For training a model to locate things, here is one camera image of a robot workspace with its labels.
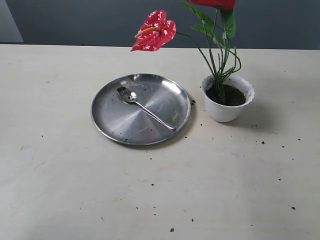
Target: plate rim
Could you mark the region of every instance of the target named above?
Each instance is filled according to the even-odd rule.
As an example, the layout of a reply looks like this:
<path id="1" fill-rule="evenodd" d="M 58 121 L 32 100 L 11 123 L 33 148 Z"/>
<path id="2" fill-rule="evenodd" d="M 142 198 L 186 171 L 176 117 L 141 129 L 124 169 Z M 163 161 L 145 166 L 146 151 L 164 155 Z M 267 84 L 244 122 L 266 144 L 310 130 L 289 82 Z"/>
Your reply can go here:
<path id="1" fill-rule="evenodd" d="M 166 137 L 162 140 L 159 140 L 159 141 L 154 141 L 154 142 L 150 142 L 150 143 L 130 143 L 128 141 L 121 141 L 121 140 L 118 140 L 118 139 L 115 139 L 114 137 L 106 134 L 104 131 L 102 131 L 99 126 L 97 125 L 95 119 L 94 119 L 94 116 L 93 116 L 93 106 L 94 106 L 94 102 L 97 98 L 97 96 L 100 94 L 100 92 L 110 83 L 112 82 L 115 82 L 115 81 L 118 81 L 119 79 L 123 79 L 123 78 L 127 78 L 129 76 L 134 76 L 134 75 L 153 75 L 153 76 L 157 76 L 157 77 L 161 77 L 163 79 L 166 79 L 166 80 L 169 80 L 171 81 L 172 83 L 176 84 L 177 86 L 179 86 L 181 88 L 182 91 L 185 92 L 186 94 L 186 99 L 187 99 L 187 104 L 188 104 L 188 108 L 187 108 L 187 113 L 186 113 L 186 116 L 184 118 L 184 121 L 183 123 L 181 124 L 180 126 L 180 129 L 178 131 L 176 131 L 176 134 L 171 134 L 169 137 Z M 124 144 L 124 145 L 130 145 L 130 146 L 149 146 L 149 145 L 154 145 L 154 144 L 159 144 L 159 143 L 162 143 L 166 140 L 169 140 L 169 139 L 172 139 L 173 137 L 175 137 L 176 135 L 178 135 L 178 132 L 180 132 L 184 127 L 185 125 L 187 124 L 188 120 L 189 120 L 189 117 L 190 117 L 190 114 L 191 114 L 191 102 L 190 102 L 190 98 L 189 98 L 189 95 L 188 95 L 188 92 L 180 85 L 178 84 L 177 82 L 171 80 L 170 78 L 168 77 L 165 77 L 165 76 L 162 76 L 162 75 L 159 75 L 159 74 L 155 74 L 155 73 L 132 73 L 132 74 L 128 74 L 128 75 L 124 75 L 124 76 L 120 76 L 114 80 L 111 80 L 110 82 L 108 82 L 107 84 L 105 84 L 103 87 L 100 88 L 100 90 L 95 94 L 93 100 L 92 100 L 92 103 L 91 103 L 91 107 L 90 107 L 90 114 L 91 114 L 91 119 L 95 125 L 95 127 L 98 129 L 98 131 L 104 135 L 105 137 L 107 137 L 108 139 L 110 140 L 113 140 L 117 143 L 120 143 L 120 144 Z"/>

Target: pot rim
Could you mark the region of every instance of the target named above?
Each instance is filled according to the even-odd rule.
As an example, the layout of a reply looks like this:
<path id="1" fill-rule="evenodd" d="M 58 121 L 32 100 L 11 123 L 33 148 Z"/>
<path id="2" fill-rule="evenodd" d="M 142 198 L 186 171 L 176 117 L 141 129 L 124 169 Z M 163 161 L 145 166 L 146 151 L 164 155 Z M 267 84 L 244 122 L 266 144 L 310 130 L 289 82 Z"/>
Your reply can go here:
<path id="1" fill-rule="evenodd" d="M 209 75 L 209 76 L 207 76 L 207 77 L 202 81 L 202 85 L 201 85 L 202 93 L 204 94 L 205 97 L 207 97 L 207 98 L 209 99 L 209 101 L 210 101 L 211 103 L 214 103 L 214 104 L 219 105 L 219 106 L 221 106 L 221 107 L 230 108 L 230 109 L 235 109 L 235 108 L 241 108 L 241 107 L 244 107 L 244 106 L 248 105 L 248 104 L 251 103 L 252 100 L 255 98 L 256 92 L 255 92 L 255 89 L 254 89 L 254 87 L 252 86 L 252 84 L 251 84 L 248 80 L 246 80 L 245 78 L 243 78 L 243 77 L 241 77 L 241 76 L 239 76 L 239 75 L 236 75 L 236 74 L 232 74 L 231 76 L 229 76 L 229 78 L 230 78 L 230 77 L 233 77 L 233 78 L 241 79 L 242 81 L 244 81 L 245 84 L 246 84 L 246 85 L 249 87 L 249 89 L 251 90 L 251 96 L 248 97 L 248 99 L 245 98 L 245 103 L 244 103 L 244 104 L 241 104 L 241 105 L 238 105 L 238 106 L 226 106 L 226 105 L 222 105 L 222 104 L 220 104 L 220 103 L 217 103 L 217 102 L 211 100 L 211 99 L 208 97 L 208 95 L 207 95 L 206 92 L 205 92 L 205 88 L 204 88 L 204 83 L 207 82 L 208 79 L 211 79 L 211 77 L 212 77 L 212 74 Z"/>

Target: potted plant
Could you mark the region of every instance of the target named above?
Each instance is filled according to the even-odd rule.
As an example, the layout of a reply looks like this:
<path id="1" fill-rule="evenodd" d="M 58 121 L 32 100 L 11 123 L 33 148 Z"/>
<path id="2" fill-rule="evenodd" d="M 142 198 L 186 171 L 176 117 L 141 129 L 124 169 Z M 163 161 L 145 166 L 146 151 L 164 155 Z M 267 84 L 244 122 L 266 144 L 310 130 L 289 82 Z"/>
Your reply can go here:
<path id="1" fill-rule="evenodd" d="M 177 32 L 176 23 L 167 20 L 167 13 L 163 10 L 156 10 L 148 15 L 135 35 L 137 39 L 131 51 L 153 52 L 171 41 L 176 34 L 188 37 L 194 42 L 210 70 L 210 75 L 201 85 L 207 113 L 217 122 L 232 121 L 255 97 L 252 85 L 243 77 L 234 74 L 242 67 L 236 47 L 231 49 L 231 40 L 236 34 L 235 0 L 188 0 L 181 3 L 201 21 L 201 24 L 193 25 L 191 28 L 204 34 L 208 44 L 209 60 L 190 35 Z M 214 19 L 199 11 L 193 4 L 215 8 Z M 223 26 L 218 25 L 218 17 L 221 18 Z M 213 45 L 219 49 L 215 57 L 212 53 Z M 232 66 L 227 69 L 230 56 L 233 57 Z"/>

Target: green leaf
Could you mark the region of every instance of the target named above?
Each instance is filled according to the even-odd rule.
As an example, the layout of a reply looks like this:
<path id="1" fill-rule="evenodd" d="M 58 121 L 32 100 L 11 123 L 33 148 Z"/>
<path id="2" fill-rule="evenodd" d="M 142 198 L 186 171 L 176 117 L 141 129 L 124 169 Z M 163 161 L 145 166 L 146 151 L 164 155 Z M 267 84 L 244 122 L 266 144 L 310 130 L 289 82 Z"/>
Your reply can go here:
<path id="1" fill-rule="evenodd" d="M 199 31 L 201 33 L 204 33 L 204 34 L 206 33 L 209 37 L 211 37 L 212 31 L 213 31 L 213 29 L 211 27 L 207 27 L 207 26 L 204 27 L 201 24 L 193 25 L 193 26 L 191 26 L 191 28 L 194 29 L 194 30 L 197 30 L 197 31 Z M 224 49 L 225 48 L 225 44 L 224 44 L 224 41 L 223 41 L 222 37 L 220 37 L 217 34 L 214 34 L 213 37 L 217 40 L 217 42 L 219 43 L 220 47 Z"/>
<path id="2" fill-rule="evenodd" d="M 236 35 L 236 19 L 234 9 L 229 11 L 220 9 L 221 19 L 227 38 L 232 39 Z"/>
<path id="3" fill-rule="evenodd" d="M 186 1 L 182 1 L 181 3 L 187 9 L 192 11 L 205 25 L 212 26 L 212 27 L 215 25 L 215 22 L 207 14 L 205 14 L 202 11 L 199 11 L 192 4 L 190 4 L 190 3 L 186 2 Z"/>

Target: spoon handle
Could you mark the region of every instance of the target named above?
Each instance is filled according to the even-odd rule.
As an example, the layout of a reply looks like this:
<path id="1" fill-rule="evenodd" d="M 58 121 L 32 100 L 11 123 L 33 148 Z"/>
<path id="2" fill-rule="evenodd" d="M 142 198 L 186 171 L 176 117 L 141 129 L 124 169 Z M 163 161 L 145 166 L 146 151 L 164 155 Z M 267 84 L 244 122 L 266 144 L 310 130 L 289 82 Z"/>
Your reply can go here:
<path id="1" fill-rule="evenodd" d="M 159 123 L 161 123 L 162 125 L 164 125 L 165 127 L 167 127 L 168 129 L 170 129 L 171 131 L 175 131 L 176 128 L 174 126 L 170 126 L 169 124 L 165 123 L 164 121 L 162 121 L 159 117 L 157 117 L 153 112 L 151 112 L 149 109 L 147 109 L 145 106 L 143 106 L 142 104 L 140 104 L 139 102 L 135 101 L 135 104 L 137 104 L 140 108 L 142 108 L 142 110 L 144 110 L 146 113 L 148 113 L 149 115 L 151 115 L 154 119 L 156 119 Z"/>

